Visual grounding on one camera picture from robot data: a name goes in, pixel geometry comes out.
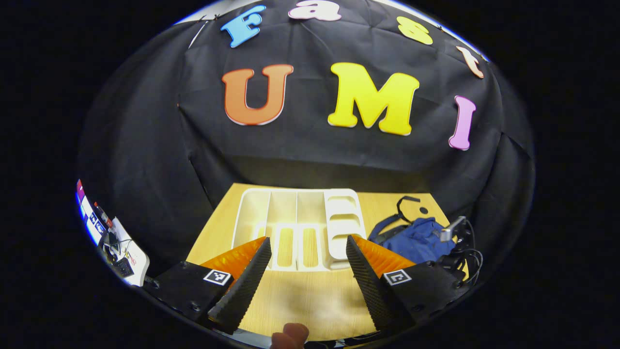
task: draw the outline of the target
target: black fabric backdrop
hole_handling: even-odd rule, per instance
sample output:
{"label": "black fabric backdrop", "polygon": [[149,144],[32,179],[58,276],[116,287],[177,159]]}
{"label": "black fabric backdrop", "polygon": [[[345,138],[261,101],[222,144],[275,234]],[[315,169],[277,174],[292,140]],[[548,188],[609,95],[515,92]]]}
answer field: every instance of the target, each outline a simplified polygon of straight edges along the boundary
{"label": "black fabric backdrop", "polygon": [[[234,49],[220,28],[253,4],[164,31],[111,77],[87,116],[78,176],[144,248],[148,274],[184,260],[230,185],[242,182],[432,193],[450,220],[472,218],[484,281],[520,233],[534,188],[526,111],[497,67],[473,53],[485,74],[476,78],[459,41],[426,22],[433,44],[411,40],[396,21],[411,15],[377,2],[340,1],[342,18],[333,22],[290,19],[296,1],[261,4],[260,33]],[[338,94],[330,67],[341,61],[363,65],[378,88],[393,73],[420,81],[409,136],[327,123]],[[278,119],[231,122],[222,76],[253,69],[247,104],[260,107],[260,72],[284,63],[295,69]],[[465,152],[448,146],[457,94],[477,107]]]}
{"label": "black fabric backdrop", "polygon": [[[10,347],[221,347],[101,263],[74,197],[78,140],[102,85],[138,47],[204,4],[9,1],[3,11]],[[605,87],[617,65],[616,9],[575,1],[415,6],[479,47],[523,96],[537,184],[523,236],[497,272],[396,347],[612,348],[617,247],[608,198],[617,184],[617,105]],[[91,187],[103,195],[97,188],[105,186]]]}

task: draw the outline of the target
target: blue cloth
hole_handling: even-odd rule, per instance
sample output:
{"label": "blue cloth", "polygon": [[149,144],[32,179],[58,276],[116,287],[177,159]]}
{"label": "blue cloth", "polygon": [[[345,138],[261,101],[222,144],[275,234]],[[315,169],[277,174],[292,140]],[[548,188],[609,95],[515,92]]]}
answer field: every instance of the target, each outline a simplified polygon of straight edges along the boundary
{"label": "blue cloth", "polygon": [[[399,219],[398,215],[394,215],[377,224],[368,240],[376,243],[379,232],[397,219]],[[444,227],[435,222],[434,217],[418,218],[404,230],[379,245],[416,264],[436,261],[442,255],[449,255],[456,245],[452,240],[441,242],[439,236],[433,233],[435,230],[441,232],[442,229]]]}

